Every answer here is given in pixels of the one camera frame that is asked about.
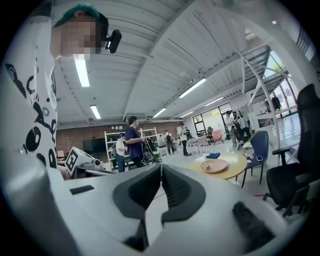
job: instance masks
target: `stroller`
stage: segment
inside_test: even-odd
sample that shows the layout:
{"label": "stroller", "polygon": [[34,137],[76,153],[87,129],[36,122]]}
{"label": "stroller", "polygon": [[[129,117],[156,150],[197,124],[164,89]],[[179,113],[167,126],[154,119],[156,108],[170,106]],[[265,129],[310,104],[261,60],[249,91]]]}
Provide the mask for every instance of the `stroller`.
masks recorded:
{"label": "stroller", "polygon": [[150,138],[146,138],[142,143],[143,161],[146,165],[149,163],[160,164],[162,162],[161,153],[157,145]]}

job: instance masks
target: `chair backrest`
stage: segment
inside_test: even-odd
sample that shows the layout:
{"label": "chair backrest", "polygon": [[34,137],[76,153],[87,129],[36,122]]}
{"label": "chair backrest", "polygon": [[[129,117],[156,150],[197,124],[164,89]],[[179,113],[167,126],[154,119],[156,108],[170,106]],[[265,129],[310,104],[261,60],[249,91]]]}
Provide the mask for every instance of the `chair backrest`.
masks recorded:
{"label": "chair backrest", "polygon": [[212,137],[219,139],[222,137],[222,130],[214,130],[212,131]]}
{"label": "chair backrest", "polygon": [[255,156],[261,156],[265,162],[268,159],[269,152],[269,135],[266,130],[258,130],[250,143],[254,150]]}
{"label": "chair backrest", "polygon": [[297,98],[301,134],[297,158],[307,172],[319,172],[320,157],[320,99],[311,83]]}

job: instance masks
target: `red chair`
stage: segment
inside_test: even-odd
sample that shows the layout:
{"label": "red chair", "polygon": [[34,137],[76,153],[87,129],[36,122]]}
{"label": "red chair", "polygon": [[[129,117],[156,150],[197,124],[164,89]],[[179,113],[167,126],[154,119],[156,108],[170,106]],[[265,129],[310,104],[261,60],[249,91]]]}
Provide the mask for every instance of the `red chair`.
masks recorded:
{"label": "red chair", "polygon": [[214,144],[216,144],[216,142],[222,142],[224,144],[224,140],[222,139],[222,130],[213,130],[212,131],[212,138],[214,141]]}

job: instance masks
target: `desk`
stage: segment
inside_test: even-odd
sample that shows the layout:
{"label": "desk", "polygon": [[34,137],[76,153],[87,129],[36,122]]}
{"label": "desk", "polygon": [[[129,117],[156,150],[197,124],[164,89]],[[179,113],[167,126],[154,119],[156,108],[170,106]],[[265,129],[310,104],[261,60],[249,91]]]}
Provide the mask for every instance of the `desk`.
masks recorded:
{"label": "desk", "polygon": [[218,159],[226,160],[228,167],[218,173],[207,173],[201,169],[200,165],[204,161],[211,160],[210,158],[204,158],[203,156],[194,160],[188,167],[189,170],[195,171],[204,175],[213,176],[219,179],[228,180],[241,174],[247,167],[247,159],[238,153],[223,153]]}

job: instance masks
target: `blue chair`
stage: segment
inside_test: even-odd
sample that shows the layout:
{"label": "blue chair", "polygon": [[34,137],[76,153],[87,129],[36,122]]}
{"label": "blue chair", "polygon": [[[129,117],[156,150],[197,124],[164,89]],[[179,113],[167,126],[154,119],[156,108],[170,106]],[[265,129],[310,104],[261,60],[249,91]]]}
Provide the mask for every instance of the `blue chair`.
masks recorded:
{"label": "blue chair", "polygon": [[[245,184],[247,169],[251,168],[251,175],[252,175],[253,168],[256,166],[260,166],[260,165],[261,165],[261,174],[260,174],[259,185],[261,184],[262,173],[264,171],[264,162],[267,161],[267,159],[268,159],[268,151],[269,151],[268,132],[266,130],[257,131],[255,133],[255,135],[253,136],[253,138],[251,139],[250,143],[251,143],[253,150],[254,150],[254,154],[253,154],[254,158],[250,159],[251,163],[248,163],[245,168],[241,188],[243,188],[244,184]],[[261,156],[262,161],[258,161],[257,156]]]}

